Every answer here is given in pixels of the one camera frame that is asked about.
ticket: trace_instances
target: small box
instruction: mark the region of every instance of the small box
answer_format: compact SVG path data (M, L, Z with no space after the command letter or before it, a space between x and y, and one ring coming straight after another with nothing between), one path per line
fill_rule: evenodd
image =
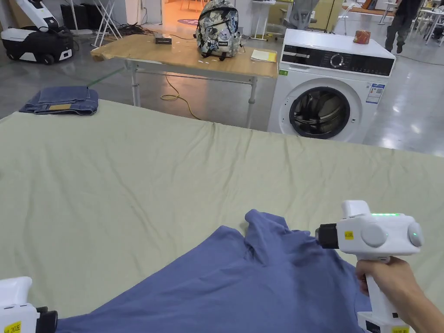
M170 35L167 34L154 34L155 42L156 44L169 44L171 45L173 43L173 40Z

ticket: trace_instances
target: white robot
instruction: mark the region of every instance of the white robot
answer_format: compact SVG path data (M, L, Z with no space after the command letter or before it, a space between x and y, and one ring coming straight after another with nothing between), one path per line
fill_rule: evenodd
M74 40L71 32L59 26L40 0L16 2L35 26L2 31L1 39L9 59L52 65L73 56Z
M316 239L323 248L340 249L355 254L357 259L388 263L390 256L418 253L424 243L421 227L404 214L372 214L365 201L342 203L343 219L321 224ZM381 292L374 279L366 276L371 312L358 312L359 326L370 333L408 333L409 327Z
M0 328L4 333L54 333L57 311L28 303L30 277L0 280Z

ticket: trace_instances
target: yellow paper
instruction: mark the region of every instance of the yellow paper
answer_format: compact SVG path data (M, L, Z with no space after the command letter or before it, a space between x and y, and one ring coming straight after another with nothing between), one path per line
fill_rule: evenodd
M254 50L253 54L251 55L251 60L259 60L259 61L267 61L275 63L276 53Z

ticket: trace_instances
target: black pants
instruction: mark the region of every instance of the black pants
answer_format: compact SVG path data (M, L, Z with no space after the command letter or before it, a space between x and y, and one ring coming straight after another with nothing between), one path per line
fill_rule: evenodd
M387 39L385 40L385 48L389 51L392 51L396 33L398 33L398 38L396 39L397 44L399 46L404 45L411 24L412 19L409 19L404 15L395 15L392 24L387 27Z

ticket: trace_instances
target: washing machine drum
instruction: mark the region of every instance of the washing machine drum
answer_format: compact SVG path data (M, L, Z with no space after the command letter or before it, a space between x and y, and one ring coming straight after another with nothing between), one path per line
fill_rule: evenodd
M308 138L329 139L344 129L350 118L346 97L329 87L312 88L296 98L290 107L290 123Z

